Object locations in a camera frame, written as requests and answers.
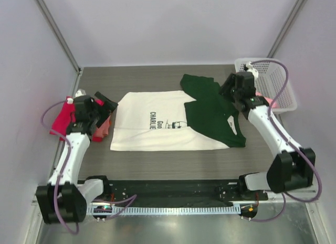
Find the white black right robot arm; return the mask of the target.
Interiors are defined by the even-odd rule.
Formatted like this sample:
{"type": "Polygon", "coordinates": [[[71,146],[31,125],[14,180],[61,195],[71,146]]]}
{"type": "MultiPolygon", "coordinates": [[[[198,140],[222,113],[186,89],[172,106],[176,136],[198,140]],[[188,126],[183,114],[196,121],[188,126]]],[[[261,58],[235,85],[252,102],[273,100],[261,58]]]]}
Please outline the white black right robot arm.
{"type": "Polygon", "coordinates": [[[265,173],[243,175],[244,182],[236,187],[241,199],[250,199],[256,190],[274,193],[307,188],[313,182],[316,155],[293,140],[275,118],[268,101],[256,95],[255,78],[251,72],[231,73],[219,94],[232,102],[260,133],[274,158],[265,173]]]}

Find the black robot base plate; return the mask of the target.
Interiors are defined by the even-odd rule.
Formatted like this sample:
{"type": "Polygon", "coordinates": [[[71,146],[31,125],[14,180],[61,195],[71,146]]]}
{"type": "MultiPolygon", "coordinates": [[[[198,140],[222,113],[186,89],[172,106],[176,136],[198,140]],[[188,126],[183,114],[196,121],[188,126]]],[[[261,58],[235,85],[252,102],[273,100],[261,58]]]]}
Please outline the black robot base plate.
{"type": "Polygon", "coordinates": [[[133,206],[187,207],[236,201],[267,201],[262,190],[248,191],[237,179],[114,180],[109,181],[114,199],[137,195],[133,206]]]}

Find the white and green t shirt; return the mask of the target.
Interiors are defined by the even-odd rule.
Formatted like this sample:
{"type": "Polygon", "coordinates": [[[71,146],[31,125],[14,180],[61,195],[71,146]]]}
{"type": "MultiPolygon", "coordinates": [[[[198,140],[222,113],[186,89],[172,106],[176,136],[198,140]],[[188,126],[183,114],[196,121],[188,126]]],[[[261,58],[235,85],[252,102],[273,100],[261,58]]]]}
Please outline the white and green t shirt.
{"type": "Polygon", "coordinates": [[[128,92],[117,108],[112,151],[197,151],[245,147],[239,112],[213,78],[184,74],[180,90],[128,92]]]}

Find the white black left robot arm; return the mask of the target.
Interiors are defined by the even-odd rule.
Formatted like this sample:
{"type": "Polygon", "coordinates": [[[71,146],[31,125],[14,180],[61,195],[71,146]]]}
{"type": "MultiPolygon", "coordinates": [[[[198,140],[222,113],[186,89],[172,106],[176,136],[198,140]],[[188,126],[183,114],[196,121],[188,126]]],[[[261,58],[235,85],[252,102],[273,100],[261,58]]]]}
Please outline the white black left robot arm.
{"type": "Polygon", "coordinates": [[[110,126],[110,116],[118,104],[99,91],[92,97],[81,89],[61,104],[61,112],[46,128],[59,136],[65,146],[47,184],[36,190],[46,224],[83,222],[88,204],[96,198],[107,201],[112,194],[104,175],[88,177],[81,187],[77,183],[83,158],[97,129],[110,126]]]}

